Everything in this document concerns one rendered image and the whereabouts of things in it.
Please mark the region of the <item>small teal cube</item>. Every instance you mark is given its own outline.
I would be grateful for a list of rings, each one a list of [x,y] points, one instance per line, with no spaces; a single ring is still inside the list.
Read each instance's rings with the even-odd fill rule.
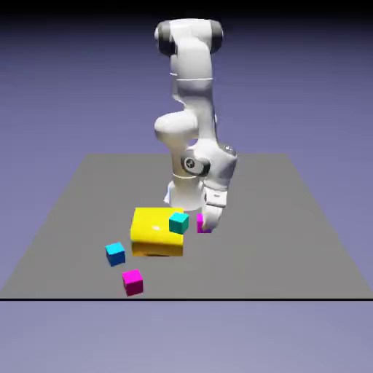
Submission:
[[[169,218],[169,231],[183,235],[189,228],[189,215],[186,213],[175,212]]]

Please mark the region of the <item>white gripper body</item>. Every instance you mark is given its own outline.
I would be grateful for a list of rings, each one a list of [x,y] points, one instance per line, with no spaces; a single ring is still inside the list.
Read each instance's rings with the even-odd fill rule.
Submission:
[[[219,206],[204,205],[202,207],[203,230],[214,230],[217,228],[224,209]]]

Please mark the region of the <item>small pink cube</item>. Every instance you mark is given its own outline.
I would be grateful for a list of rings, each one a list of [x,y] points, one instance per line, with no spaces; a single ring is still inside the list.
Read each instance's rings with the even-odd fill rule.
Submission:
[[[122,280],[128,297],[143,293],[144,279],[139,269],[124,272],[122,274]]]

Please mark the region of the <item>small magenta cube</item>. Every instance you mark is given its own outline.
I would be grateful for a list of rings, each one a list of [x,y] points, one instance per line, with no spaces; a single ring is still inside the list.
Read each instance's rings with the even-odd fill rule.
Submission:
[[[203,215],[201,213],[197,214],[196,222],[198,233],[211,233],[210,229],[203,229]]]

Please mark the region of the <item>small blue cube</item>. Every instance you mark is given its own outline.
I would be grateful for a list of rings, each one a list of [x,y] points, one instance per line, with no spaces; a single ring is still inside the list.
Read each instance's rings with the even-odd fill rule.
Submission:
[[[105,249],[106,257],[112,267],[125,263],[125,248],[120,242],[111,243],[105,246]]]

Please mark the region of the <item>large yellow box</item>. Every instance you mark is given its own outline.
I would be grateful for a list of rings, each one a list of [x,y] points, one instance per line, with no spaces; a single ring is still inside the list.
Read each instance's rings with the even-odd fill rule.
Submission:
[[[137,207],[130,228],[134,256],[183,256],[184,236],[169,230],[169,218],[182,208]]]

